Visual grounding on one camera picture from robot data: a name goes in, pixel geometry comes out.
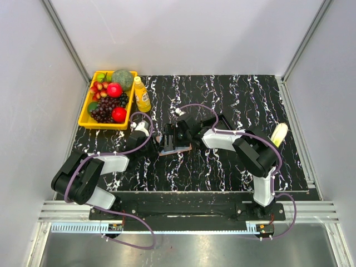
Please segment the pink leather card holder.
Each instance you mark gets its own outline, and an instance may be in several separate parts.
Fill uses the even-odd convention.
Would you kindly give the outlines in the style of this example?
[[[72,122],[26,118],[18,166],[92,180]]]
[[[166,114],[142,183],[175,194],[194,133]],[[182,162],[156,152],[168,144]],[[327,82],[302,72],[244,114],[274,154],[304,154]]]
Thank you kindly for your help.
[[[179,152],[186,152],[186,151],[190,151],[192,149],[192,146],[190,144],[189,145],[180,145],[179,142],[176,141],[176,138],[174,137],[175,149],[170,152],[164,152],[164,135],[157,136],[156,141],[158,143],[159,156],[167,156],[167,155],[177,154]]]

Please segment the black card box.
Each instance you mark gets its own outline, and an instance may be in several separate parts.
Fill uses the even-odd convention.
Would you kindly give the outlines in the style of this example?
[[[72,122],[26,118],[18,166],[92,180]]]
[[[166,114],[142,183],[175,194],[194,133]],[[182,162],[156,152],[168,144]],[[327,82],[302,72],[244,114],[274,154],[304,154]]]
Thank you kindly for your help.
[[[202,120],[200,122],[201,128],[203,127],[212,127],[212,125],[216,122],[216,118],[208,118],[205,120]],[[231,124],[228,122],[226,117],[223,114],[218,115],[218,122],[215,126],[216,129],[218,130],[232,130]]]

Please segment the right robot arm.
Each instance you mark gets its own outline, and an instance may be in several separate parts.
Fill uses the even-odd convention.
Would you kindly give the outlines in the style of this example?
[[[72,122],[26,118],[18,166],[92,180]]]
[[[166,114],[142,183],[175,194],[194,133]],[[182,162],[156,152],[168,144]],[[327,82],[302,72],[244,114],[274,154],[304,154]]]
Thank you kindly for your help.
[[[288,133],[288,126],[280,123],[271,137],[256,127],[247,130],[232,130],[224,115],[196,121],[183,113],[174,123],[167,123],[159,142],[160,155],[200,149],[220,149],[236,152],[245,169],[252,174],[254,183],[253,214],[266,220],[273,213],[275,199],[274,172],[280,167],[278,147]]]

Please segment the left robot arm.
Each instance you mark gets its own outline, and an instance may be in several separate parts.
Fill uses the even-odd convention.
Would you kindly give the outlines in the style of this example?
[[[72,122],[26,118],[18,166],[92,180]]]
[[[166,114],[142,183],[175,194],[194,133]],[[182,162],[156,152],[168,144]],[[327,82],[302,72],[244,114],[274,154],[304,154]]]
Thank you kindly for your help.
[[[51,188],[56,193],[67,196],[67,200],[79,205],[101,208],[101,213],[109,220],[116,219],[121,212],[117,197],[97,186],[100,176],[114,172],[125,172],[134,161],[143,156],[157,153],[157,139],[144,129],[133,130],[127,139],[127,155],[91,155],[74,150],[56,173]]]

